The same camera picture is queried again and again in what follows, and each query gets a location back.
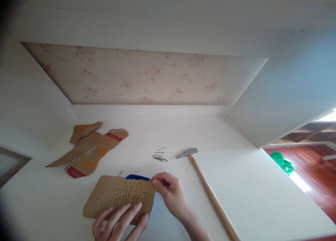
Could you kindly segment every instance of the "red stripe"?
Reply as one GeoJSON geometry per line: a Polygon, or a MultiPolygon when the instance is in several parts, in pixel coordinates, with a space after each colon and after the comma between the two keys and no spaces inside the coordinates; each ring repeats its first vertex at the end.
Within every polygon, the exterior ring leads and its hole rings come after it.
{"type": "Polygon", "coordinates": [[[106,134],[108,137],[111,137],[112,139],[115,139],[117,141],[122,141],[123,139],[122,138],[119,138],[118,136],[114,135],[114,134],[111,134],[111,133],[107,133],[106,134]]]}
{"type": "Polygon", "coordinates": [[[83,174],[82,172],[79,172],[74,167],[69,167],[67,172],[72,178],[80,178],[80,177],[86,176],[85,174],[83,174]]]}

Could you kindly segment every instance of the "hammer head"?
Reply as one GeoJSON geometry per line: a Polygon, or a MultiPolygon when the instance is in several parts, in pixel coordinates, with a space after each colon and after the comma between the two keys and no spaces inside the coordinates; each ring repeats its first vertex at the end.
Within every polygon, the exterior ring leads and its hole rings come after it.
{"type": "Polygon", "coordinates": [[[197,148],[189,149],[189,150],[185,151],[183,154],[179,155],[179,156],[177,157],[177,159],[180,159],[180,158],[182,158],[182,157],[188,156],[189,154],[195,154],[195,153],[197,153],[197,152],[198,152],[197,148]]]}

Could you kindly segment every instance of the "perforated cardboard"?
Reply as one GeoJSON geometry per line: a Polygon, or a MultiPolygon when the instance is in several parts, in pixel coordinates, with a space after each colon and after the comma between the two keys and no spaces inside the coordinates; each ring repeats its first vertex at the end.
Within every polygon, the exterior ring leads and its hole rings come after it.
{"type": "Polygon", "coordinates": [[[72,132],[70,143],[75,144],[82,137],[88,136],[90,133],[96,131],[100,127],[102,122],[97,121],[94,124],[89,125],[76,125],[72,132]]]}
{"type": "Polygon", "coordinates": [[[93,132],[89,134],[88,136],[81,138],[71,151],[67,152],[61,158],[59,158],[58,160],[48,165],[47,168],[48,167],[53,168],[53,167],[56,167],[62,164],[67,164],[67,163],[72,162],[73,160],[78,158],[82,153],[84,153],[84,151],[88,147],[97,143],[97,141],[101,138],[101,136],[102,135],[100,133],[93,132]]]}
{"type": "Polygon", "coordinates": [[[113,207],[112,214],[114,214],[125,204],[141,201],[142,207],[131,221],[132,225],[136,225],[144,213],[147,212],[150,215],[154,196],[155,188],[152,180],[127,180],[119,176],[101,176],[83,208],[83,216],[96,219],[100,213],[110,207],[113,207]]]}
{"type": "Polygon", "coordinates": [[[128,133],[125,129],[111,129],[107,134],[104,134],[96,144],[87,148],[84,153],[65,170],[73,178],[92,174],[97,168],[99,160],[127,136],[128,133]]]}

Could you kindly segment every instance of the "hand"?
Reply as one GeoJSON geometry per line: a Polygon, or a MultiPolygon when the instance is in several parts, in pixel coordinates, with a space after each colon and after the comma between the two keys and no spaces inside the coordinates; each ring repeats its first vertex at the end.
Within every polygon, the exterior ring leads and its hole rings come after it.
{"type": "MultiPolygon", "coordinates": [[[[111,216],[104,227],[103,221],[112,213],[113,207],[105,210],[97,217],[96,221],[92,225],[92,233],[95,241],[119,241],[126,228],[140,209],[141,202],[134,204],[132,207],[131,204],[124,205],[111,216]],[[116,229],[114,229],[117,222],[119,222],[119,224],[116,229]]],[[[127,236],[125,241],[138,240],[141,233],[147,227],[147,220],[148,214],[145,213],[131,233],[127,236]]]]}
{"type": "Polygon", "coordinates": [[[153,176],[153,186],[161,194],[167,208],[182,224],[194,213],[182,188],[181,182],[169,173],[153,176]]]}

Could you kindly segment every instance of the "blue plastic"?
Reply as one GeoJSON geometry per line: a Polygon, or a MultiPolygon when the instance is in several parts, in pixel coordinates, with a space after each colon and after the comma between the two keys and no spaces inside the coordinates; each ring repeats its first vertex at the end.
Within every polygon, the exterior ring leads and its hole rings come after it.
{"type": "Polygon", "coordinates": [[[144,177],[144,176],[138,176],[138,175],[128,175],[125,177],[127,180],[130,180],[130,179],[135,179],[135,180],[146,180],[146,181],[149,181],[150,179],[147,178],[147,177],[144,177]]]}

